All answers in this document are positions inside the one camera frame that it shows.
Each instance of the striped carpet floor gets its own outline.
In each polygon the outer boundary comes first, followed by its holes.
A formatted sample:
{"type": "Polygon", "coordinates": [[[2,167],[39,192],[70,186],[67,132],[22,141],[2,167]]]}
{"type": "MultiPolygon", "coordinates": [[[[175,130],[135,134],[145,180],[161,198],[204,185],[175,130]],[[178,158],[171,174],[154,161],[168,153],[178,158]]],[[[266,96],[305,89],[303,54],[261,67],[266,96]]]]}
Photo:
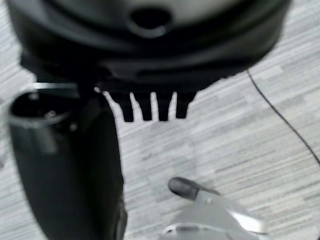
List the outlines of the striped carpet floor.
{"type": "MultiPolygon", "coordinates": [[[[250,73],[263,93],[320,156],[320,1],[294,0],[281,41],[250,73]]],[[[19,66],[20,47],[0,0],[0,239],[45,240],[8,145],[9,102],[34,76],[19,66]]],[[[119,133],[129,212],[126,240],[156,240],[190,203],[167,190],[173,176],[216,188],[260,214],[276,240],[316,240],[320,166],[258,94],[247,73],[221,80],[190,106],[187,120],[124,123],[119,133]]]]}

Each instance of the black cable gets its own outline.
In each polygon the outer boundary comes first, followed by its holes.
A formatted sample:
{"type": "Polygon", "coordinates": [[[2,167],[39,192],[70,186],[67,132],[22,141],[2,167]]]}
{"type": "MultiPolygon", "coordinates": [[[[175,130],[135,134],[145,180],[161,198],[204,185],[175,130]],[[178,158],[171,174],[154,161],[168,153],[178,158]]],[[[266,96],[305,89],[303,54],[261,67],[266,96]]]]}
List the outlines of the black cable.
{"type": "Polygon", "coordinates": [[[285,122],[285,124],[297,135],[297,137],[303,142],[303,144],[306,146],[306,148],[310,151],[310,153],[313,155],[314,159],[318,163],[320,167],[320,160],[314,150],[310,147],[310,145],[307,143],[307,141],[300,135],[300,133],[288,122],[288,120],[276,109],[276,107],[269,101],[269,99],[264,95],[264,93],[260,90],[256,82],[254,81],[254,78],[252,77],[249,70],[247,70],[247,73],[249,75],[249,78],[255,87],[255,89],[258,91],[258,93],[263,97],[263,99],[269,104],[269,106],[272,108],[272,110],[285,122]]]}

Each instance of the round hole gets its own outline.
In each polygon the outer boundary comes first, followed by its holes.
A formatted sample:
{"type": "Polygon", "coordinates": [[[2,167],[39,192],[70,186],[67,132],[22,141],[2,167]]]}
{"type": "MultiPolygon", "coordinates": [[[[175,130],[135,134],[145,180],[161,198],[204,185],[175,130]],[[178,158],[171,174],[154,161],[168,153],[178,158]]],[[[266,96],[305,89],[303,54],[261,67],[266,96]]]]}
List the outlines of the round hole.
{"type": "Polygon", "coordinates": [[[21,118],[52,119],[74,109],[75,100],[41,93],[25,93],[11,106],[11,114],[21,118]]]}
{"type": "Polygon", "coordinates": [[[162,26],[167,26],[171,20],[171,14],[159,8],[143,8],[135,10],[131,14],[131,20],[140,28],[154,30],[162,26]]]}

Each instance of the black plastic part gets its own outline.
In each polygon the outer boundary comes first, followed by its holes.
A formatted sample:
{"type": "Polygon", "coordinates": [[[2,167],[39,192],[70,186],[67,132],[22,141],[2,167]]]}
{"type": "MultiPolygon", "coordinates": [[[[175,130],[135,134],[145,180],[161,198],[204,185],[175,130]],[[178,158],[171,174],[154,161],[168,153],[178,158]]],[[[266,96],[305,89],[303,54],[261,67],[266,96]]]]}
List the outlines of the black plastic part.
{"type": "Polygon", "coordinates": [[[187,117],[189,104],[195,99],[196,95],[196,92],[177,92],[175,114],[177,119],[187,117]]]}
{"type": "Polygon", "coordinates": [[[182,92],[186,86],[195,89],[189,91],[204,89],[260,60],[277,42],[290,2],[248,0],[242,7],[157,40],[98,30],[49,1],[7,4],[18,39],[32,56],[79,72],[96,66],[111,73],[120,69],[121,76],[130,72],[127,77],[113,75],[114,81],[106,83],[109,89],[126,88],[117,84],[121,81],[137,83],[138,89],[129,92],[144,91],[148,84],[169,89],[176,84],[173,91],[182,92]]]}
{"type": "Polygon", "coordinates": [[[26,93],[11,105],[9,125],[26,196],[48,239],[113,239],[123,177],[105,97],[26,93]]]}
{"type": "Polygon", "coordinates": [[[189,179],[183,177],[174,177],[169,183],[168,187],[170,191],[184,199],[195,201],[197,199],[197,195],[199,191],[205,191],[208,193],[212,193],[215,195],[220,195],[219,192],[201,186],[195,181],[191,181],[189,179]]]}
{"type": "Polygon", "coordinates": [[[172,100],[172,92],[157,92],[156,100],[159,109],[159,121],[166,122],[169,119],[169,107],[172,100]]]}
{"type": "Polygon", "coordinates": [[[144,121],[152,120],[151,94],[148,92],[135,92],[135,100],[139,103],[144,121]]]}
{"type": "Polygon", "coordinates": [[[121,107],[124,121],[132,123],[135,119],[130,93],[110,92],[110,96],[121,107]]]}

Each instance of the floor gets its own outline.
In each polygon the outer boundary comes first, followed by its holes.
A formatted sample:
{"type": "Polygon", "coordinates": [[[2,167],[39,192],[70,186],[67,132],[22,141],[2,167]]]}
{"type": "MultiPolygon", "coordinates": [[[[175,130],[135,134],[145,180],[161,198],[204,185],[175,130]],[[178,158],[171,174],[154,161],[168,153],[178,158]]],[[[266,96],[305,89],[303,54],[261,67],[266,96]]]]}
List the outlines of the floor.
{"type": "MultiPolygon", "coordinates": [[[[318,156],[319,16],[319,0],[294,0],[280,43],[250,69],[318,156]]],[[[5,128],[9,102],[33,80],[19,67],[19,51],[0,0],[0,239],[44,240],[19,183],[5,128]]],[[[144,123],[137,109],[138,120],[128,124],[112,106],[126,180],[126,240],[156,240],[166,223],[190,205],[167,190],[172,176],[191,178],[239,201],[269,222],[276,240],[317,239],[320,167],[247,73],[201,92],[187,120],[173,119],[172,109],[169,123],[144,123]]]]}

